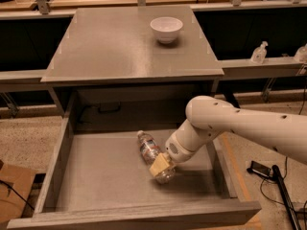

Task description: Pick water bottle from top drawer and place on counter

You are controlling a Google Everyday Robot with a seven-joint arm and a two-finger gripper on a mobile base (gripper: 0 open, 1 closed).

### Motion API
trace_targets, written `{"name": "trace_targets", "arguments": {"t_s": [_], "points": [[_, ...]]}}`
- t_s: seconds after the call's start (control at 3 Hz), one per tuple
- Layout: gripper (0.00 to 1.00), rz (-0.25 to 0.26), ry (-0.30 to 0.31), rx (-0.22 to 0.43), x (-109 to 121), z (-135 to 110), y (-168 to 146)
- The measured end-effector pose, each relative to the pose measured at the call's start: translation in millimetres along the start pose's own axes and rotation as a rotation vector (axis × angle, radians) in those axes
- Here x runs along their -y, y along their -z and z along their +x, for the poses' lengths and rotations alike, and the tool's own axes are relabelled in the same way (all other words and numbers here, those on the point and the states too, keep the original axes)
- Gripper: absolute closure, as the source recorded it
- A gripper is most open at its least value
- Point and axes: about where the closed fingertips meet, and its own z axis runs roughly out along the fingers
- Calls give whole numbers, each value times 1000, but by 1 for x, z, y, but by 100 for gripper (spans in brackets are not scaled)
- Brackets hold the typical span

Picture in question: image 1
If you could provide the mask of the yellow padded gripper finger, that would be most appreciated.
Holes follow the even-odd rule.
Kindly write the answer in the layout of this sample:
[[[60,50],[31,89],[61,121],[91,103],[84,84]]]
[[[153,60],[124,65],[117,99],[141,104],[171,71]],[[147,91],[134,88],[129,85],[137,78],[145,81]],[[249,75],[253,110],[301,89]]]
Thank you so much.
[[[175,164],[166,153],[160,153],[150,166],[153,177],[172,177],[175,172]]]

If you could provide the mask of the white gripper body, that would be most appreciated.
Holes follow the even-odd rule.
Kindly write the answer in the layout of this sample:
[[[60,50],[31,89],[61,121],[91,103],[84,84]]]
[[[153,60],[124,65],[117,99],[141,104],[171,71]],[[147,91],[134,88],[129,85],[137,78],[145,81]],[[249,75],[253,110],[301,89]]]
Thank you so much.
[[[176,163],[183,163],[194,156],[194,152],[186,149],[177,139],[176,134],[173,133],[165,143],[165,149],[169,156]]]

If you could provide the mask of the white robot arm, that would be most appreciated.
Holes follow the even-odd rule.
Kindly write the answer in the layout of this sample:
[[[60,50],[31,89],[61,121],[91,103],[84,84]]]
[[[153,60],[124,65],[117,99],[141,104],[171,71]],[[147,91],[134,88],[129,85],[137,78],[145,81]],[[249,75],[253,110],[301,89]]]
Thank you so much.
[[[150,166],[157,177],[191,159],[223,132],[232,132],[270,150],[307,163],[307,117],[237,108],[209,96],[197,96],[185,108],[186,120],[167,139],[166,151]]]

